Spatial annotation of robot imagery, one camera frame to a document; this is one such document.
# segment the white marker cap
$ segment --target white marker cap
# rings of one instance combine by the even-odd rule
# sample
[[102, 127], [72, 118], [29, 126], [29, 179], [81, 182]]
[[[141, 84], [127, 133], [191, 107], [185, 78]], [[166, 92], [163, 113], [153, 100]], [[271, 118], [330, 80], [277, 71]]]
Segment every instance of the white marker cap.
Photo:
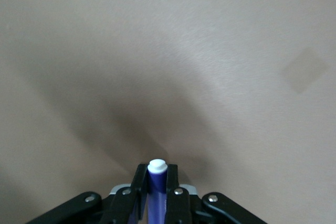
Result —
[[154, 174], [160, 174], [167, 170], [168, 166], [163, 159], [153, 159], [149, 162], [148, 171]]

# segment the beige wall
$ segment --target beige wall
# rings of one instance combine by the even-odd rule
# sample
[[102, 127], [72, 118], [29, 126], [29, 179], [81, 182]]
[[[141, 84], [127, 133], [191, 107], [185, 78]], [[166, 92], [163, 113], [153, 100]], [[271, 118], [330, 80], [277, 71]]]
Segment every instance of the beige wall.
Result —
[[0, 223], [162, 157], [269, 223], [336, 223], [336, 0], [0, 0]]

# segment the marker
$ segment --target marker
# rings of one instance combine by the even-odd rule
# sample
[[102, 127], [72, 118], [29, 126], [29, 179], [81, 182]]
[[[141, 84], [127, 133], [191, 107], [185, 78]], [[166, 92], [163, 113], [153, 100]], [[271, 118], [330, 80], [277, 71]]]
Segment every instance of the marker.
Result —
[[164, 224], [166, 214], [167, 164], [154, 159], [148, 165], [148, 224]]

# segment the screw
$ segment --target screw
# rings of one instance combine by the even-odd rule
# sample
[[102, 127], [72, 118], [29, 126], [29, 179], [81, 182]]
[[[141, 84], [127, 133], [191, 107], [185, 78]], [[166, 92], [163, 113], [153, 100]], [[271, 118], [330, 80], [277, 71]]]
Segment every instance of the screw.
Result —
[[174, 193], [175, 193], [176, 195], [180, 195], [180, 194], [183, 193], [183, 189], [182, 189], [182, 188], [177, 188], [177, 189], [174, 190]]
[[93, 195], [91, 195], [91, 196], [89, 196], [85, 199], [85, 202], [90, 202], [90, 201], [93, 201], [94, 199], [95, 199], [95, 197]]
[[122, 191], [123, 195], [127, 195], [127, 194], [130, 194], [130, 193], [131, 193], [131, 189], [130, 188], [127, 188], [124, 191]]
[[213, 195], [211, 194], [209, 197], [208, 197], [209, 201], [210, 202], [217, 202], [218, 201], [218, 198], [216, 195]]

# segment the blue marker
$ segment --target blue marker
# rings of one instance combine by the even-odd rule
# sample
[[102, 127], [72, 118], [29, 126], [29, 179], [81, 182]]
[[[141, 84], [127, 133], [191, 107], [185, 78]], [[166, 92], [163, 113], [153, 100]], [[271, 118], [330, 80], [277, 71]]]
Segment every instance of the blue marker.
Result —
[[166, 214], [166, 162], [162, 159], [154, 159], [148, 165], [148, 223], [164, 224]]

